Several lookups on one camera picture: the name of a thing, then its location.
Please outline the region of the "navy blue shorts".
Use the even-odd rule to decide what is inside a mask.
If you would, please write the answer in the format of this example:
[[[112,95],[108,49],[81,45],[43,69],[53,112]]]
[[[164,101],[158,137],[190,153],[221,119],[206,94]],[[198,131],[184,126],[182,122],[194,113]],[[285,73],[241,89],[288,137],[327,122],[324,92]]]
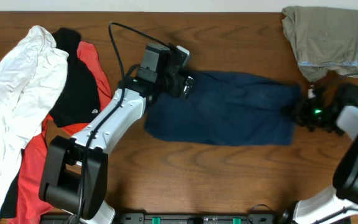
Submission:
[[[295,122],[283,112],[302,97],[297,84],[238,72],[184,70],[195,83],[185,100],[162,94],[144,129],[174,142],[217,146],[290,145]]]

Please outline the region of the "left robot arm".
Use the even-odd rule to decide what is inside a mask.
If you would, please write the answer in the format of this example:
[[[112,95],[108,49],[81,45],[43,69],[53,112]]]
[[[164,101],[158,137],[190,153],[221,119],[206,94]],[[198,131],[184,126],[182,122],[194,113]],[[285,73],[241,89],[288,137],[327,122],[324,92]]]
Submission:
[[[138,68],[134,77],[126,73],[113,99],[90,124],[70,138],[56,136],[50,142],[39,198],[70,213],[70,223],[112,223],[115,211],[104,199],[110,153],[160,94],[185,99],[194,82],[181,71]]]

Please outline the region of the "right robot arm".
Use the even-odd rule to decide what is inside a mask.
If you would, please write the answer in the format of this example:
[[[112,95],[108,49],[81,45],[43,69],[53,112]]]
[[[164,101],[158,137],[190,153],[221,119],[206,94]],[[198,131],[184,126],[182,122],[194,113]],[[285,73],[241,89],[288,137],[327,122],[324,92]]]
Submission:
[[[323,128],[352,141],[333,176],[332,184],[307,200],[293,202],[280,223],[347,223],[358,215],[358,89],[338,89],[332,103],[324,105],[323,87],[309,89],[308,97],[288,113],[310,131]]]

